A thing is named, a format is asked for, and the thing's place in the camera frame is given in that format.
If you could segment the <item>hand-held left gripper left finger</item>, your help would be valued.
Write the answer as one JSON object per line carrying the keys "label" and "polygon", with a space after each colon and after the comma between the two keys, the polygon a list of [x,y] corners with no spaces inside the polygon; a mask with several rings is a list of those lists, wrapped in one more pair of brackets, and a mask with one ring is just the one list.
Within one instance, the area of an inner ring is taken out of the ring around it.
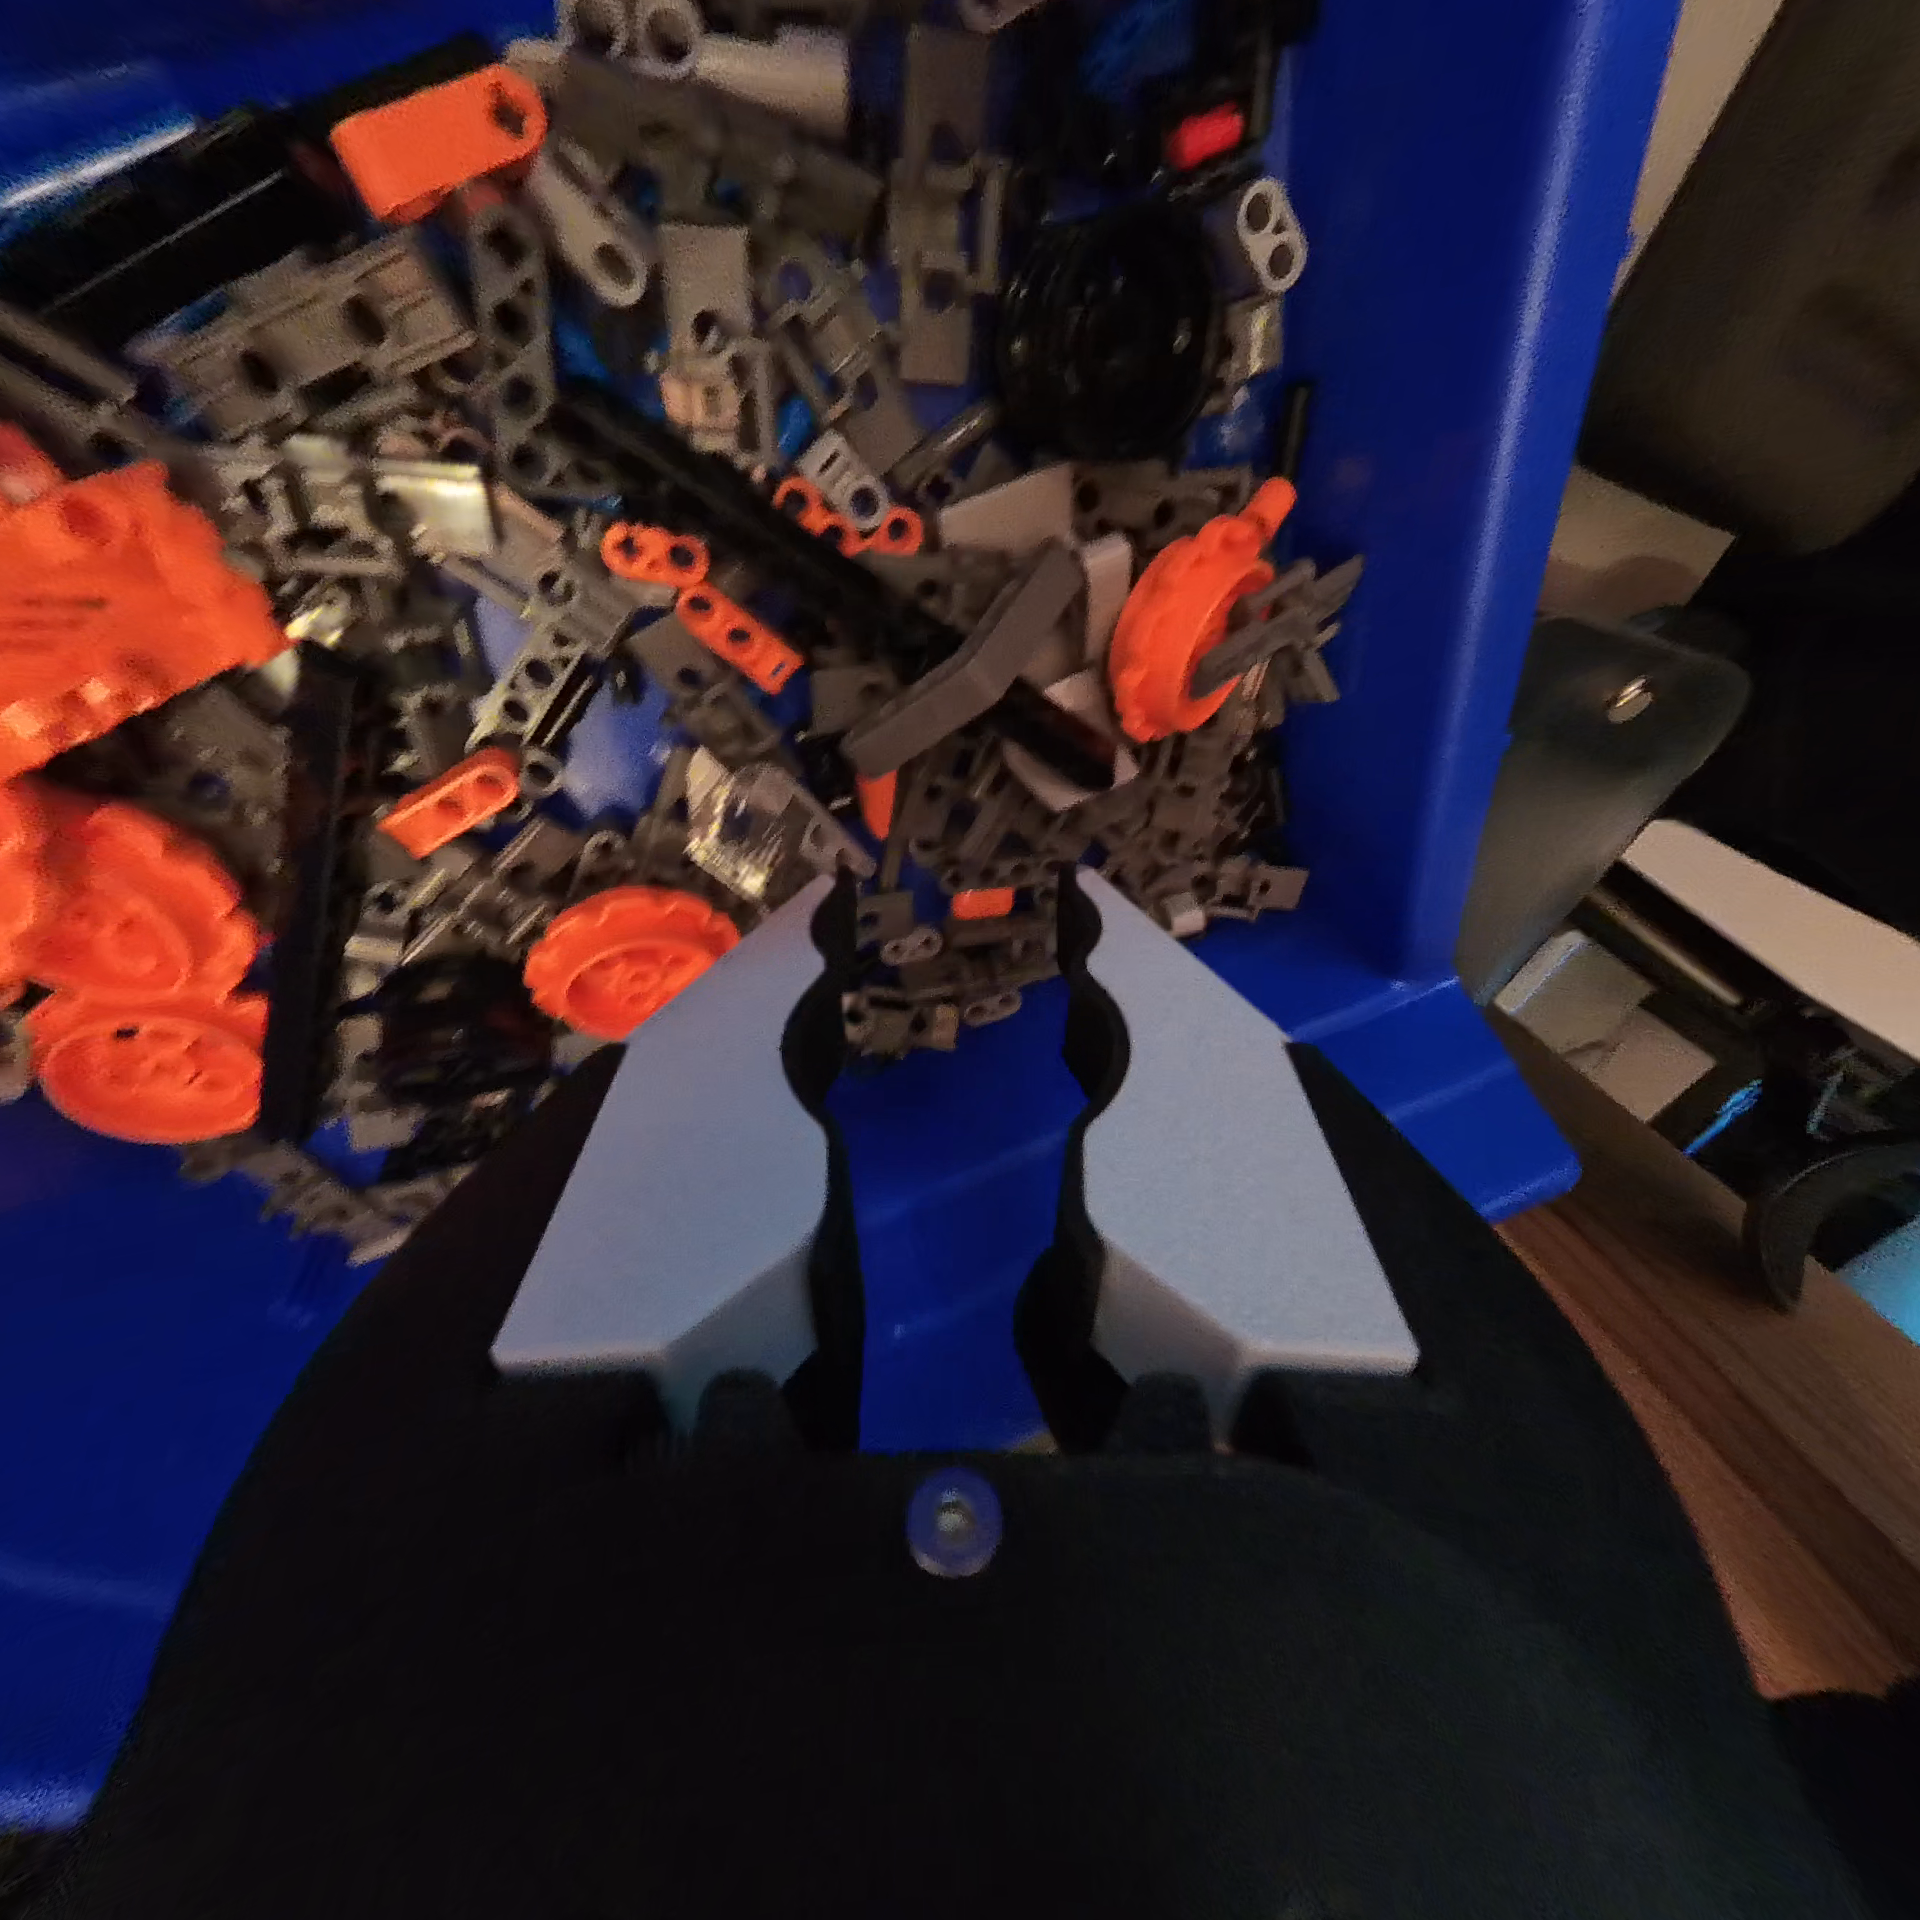
{"label": "hand-held left gripper left finger", "polygon": [[503,1377],[643,1374],[676,1434],[767,1377],[857,1434],[862,1273],[829,1091],[857,881],[816,878],[633,1033],[494,1338]]}

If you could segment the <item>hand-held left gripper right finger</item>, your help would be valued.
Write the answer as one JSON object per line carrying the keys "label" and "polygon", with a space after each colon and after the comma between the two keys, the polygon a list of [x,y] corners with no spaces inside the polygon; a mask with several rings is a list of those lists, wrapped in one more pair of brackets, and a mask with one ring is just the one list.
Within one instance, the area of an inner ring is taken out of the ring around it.
{"label": "hand-held left gripper right finger", "polygon": [[1062,1062],[1081,1098],[1019,1363],[1056,1443],[1173,1378],[1225,1443],[1269,1377],[1415,1378],[1420,1346],[1287,1033],[1117,886],[1068,868]]}

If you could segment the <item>pile of toy building parts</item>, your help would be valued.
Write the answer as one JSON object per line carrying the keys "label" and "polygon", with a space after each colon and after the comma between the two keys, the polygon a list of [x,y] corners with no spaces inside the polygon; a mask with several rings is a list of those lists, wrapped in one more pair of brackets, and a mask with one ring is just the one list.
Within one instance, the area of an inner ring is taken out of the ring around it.
{"label": "pile of toy building parts", "polygon": [[4,1099],[391,1252],[816,878],[854,1054],[1085,864],[1289,913],[1359,560],[1192,456],[1321,5],[555,5],[4,184]]}

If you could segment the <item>blue plastic bin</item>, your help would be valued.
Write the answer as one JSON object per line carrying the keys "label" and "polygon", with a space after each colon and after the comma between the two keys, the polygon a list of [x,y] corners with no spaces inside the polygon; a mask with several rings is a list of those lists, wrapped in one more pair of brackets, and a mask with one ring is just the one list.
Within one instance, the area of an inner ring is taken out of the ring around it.
{"label": "blue plastic bin", "polygon": [[[273,102],[552,5],[4,6],[4,195],[167,118]],[[1198,946],[1316,1044],[1488,1221],[1566,1193],[1572,1147],[1456,984],[1603,315],[1680,5],[1326,5],[1287,58],[1271,164],[1309,265],[1311,386],[1283,539],[1364,554],[1339,699],[1279,733],[1303,905]],[[1048,1234],[1064,997],[831,1092],[871,1275],[862,1435],[1000,1450],[1036,1428],[1013,1306]],[[84,1814],[256,1437],[366,1267],[240,1179],[4,1107],[4,1832]]]}

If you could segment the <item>grey metal bracket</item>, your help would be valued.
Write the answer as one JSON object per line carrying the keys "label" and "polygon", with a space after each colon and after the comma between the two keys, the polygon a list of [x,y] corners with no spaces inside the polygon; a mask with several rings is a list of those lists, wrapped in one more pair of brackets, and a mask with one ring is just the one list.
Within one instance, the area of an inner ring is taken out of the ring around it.
{"label": "grey metal bracket", "polygon": [[1734,730],[1744,640],[1720,616],[1537,616],[1507,724],[1456,977],[1492,1002]]}

